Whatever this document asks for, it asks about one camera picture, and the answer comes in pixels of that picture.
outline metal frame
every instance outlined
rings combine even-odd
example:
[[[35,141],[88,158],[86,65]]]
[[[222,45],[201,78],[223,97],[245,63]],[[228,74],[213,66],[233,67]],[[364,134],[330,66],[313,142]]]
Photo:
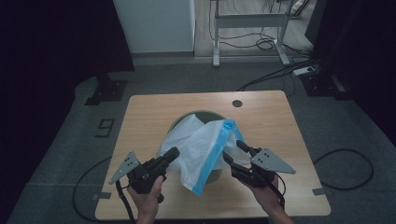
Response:
[[[213,43],[213,66],[220,66],[219,58],[219,29],[220,28],[245,28],[245,27],[280,27],[278,39],[274,40],[277,53],[283,65],[290,65],[288,56],[283,47],[283,38],[288,27],[290,12],[293,6],[293,0],[289,1],[288,8],[285,14],[281,13],[263,13],[250,15],[220,15],[219,14],[219,0],[216,1],[215,11],[215,40]]]

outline white cabinet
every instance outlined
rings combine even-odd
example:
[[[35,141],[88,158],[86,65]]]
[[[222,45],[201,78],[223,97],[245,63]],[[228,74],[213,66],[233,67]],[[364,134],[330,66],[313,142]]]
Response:
[[[131,53],[193,51],[193,0],[114,0]]]

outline table top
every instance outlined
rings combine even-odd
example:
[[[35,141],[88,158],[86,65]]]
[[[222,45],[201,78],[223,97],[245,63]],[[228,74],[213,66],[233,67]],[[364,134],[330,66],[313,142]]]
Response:
[[[233,106],[235,100],[242,106]],[[239,91],[131,97],[102,189],[111,197],[99,200],[97,218],[128,219],[115,185],[110,186],[108,180],[131,150],[142,163],[155,157],[172,123],[196,110],[234,119],[248,145],[270,148],[296,170],[295,175],[280,174],[286,182],[286,212],[290,216],[330,214],[326,195],[313,192],[322,186],[284,92]],[[218,180],[207,184],[200,197],[181,185],[180,172],[168,172],[166,176],[162,191],[165,200],[160,204],[158,219],[267,217],[251,191],[231,177],[230,170],[223,170]],[[126,177],[121,184],[127,185]],[[127,195],[127,199],[137,216],[132,198]]]

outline blue plastic bag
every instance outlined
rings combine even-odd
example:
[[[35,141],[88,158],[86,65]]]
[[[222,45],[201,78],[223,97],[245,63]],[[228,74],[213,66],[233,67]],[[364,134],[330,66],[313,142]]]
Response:
[[[181,184],[199,196],[212,170],[230,168],[222,158],[223,150],[239,164],[250,163],[249,155],[236,146],[236,140],[244,141],[233,119],[203,124],[192,114],[166,136],[157,154],[177,147],[180,155],[168,171],[181,171]]]

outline hole in table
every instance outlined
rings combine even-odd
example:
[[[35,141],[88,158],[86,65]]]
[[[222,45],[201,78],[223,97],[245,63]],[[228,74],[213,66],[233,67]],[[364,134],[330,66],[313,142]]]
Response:
[[[242,101],[240,101],[240,100],[234,100],[234,101],[233,101],[233,106],[234,106],[234,107],[241,107],[241,106],[242,106]]]

